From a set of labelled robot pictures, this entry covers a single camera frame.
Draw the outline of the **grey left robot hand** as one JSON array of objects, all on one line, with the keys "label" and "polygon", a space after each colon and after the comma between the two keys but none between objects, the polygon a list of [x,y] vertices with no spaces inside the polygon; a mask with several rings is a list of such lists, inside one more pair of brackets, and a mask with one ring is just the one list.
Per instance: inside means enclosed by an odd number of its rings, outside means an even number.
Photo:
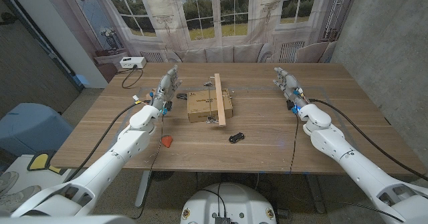
[{"label": "grey left robot hand", "polygon": [[178,65],[174,65],[161,79],[154,93],[151,106],[162,110],[163,106],[173,99],[176,90],[182,84],[178,79]]}]

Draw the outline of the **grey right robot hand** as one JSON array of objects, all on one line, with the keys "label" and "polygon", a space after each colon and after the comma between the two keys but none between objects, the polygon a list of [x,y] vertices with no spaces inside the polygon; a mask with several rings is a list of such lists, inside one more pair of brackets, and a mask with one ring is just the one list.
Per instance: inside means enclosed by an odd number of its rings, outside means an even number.
[{"label": "grey right robot hand", "polygon": [[305,97],[303,89],[293,75],[280,67],[275,67],[274,71],[277,73],[278,78],[273,80],[273,82],[283,92],[286,98],[287,109],[297,114],[301,108],[310,102]]}]

